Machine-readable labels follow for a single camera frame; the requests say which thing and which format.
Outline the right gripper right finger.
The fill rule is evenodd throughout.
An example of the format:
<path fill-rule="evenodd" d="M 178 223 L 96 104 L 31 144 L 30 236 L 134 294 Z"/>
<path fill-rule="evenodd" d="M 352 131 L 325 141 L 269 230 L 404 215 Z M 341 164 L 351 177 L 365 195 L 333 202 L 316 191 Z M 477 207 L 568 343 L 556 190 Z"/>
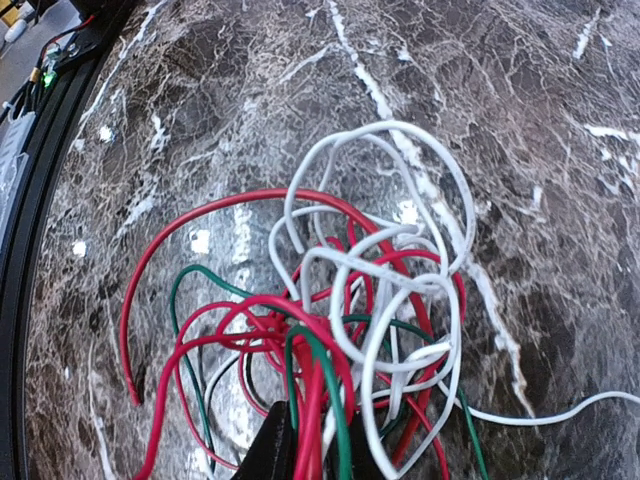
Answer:
<path fill-rule="evenodd" d="M 370 452 L 362 416 L 359 411 L 354 414 L 349 425 L 349 436 L 351 441 L 352 478 L 354 480 L 384 480 L 385 477 Z M 324 462 L 324 478 L 329 480 L 339 479 L 337 439 L 334 439 L 329 447 L 327 458 Z"/>

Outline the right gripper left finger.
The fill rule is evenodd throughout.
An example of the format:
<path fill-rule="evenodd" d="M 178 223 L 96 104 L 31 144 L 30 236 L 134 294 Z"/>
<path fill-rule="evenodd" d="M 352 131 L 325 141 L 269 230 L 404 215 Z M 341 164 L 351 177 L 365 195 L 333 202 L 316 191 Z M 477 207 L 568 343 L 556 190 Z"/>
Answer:
<path fill-rule="evenodd" d="M 295 432 L 289 403 L 275 402 L 264 419 L 234 480 L 292 479 L 295 459 Z"/>

